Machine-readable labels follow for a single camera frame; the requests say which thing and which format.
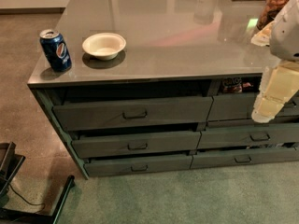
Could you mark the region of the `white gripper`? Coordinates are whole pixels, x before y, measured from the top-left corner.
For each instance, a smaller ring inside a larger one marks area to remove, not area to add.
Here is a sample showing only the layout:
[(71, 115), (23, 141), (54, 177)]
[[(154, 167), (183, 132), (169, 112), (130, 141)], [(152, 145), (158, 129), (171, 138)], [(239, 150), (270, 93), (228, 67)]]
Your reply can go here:
[(268, 123), (298, 90), (299, 62), (281, 60), (274, 67), (266, 66), (251, 118), (258, 123)]

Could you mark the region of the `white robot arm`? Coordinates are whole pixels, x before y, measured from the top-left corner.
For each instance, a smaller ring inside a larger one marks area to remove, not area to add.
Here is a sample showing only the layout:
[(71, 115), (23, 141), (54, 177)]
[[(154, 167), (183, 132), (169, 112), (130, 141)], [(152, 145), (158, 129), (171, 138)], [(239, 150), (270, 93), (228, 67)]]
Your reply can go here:
[(251, 113), (255, 122), (267, 123), (299, 91), (299, 0), (289, 0), (251, 43), (268, 45), (270, 52), (280, 58), (276, 65), (265, 67)]

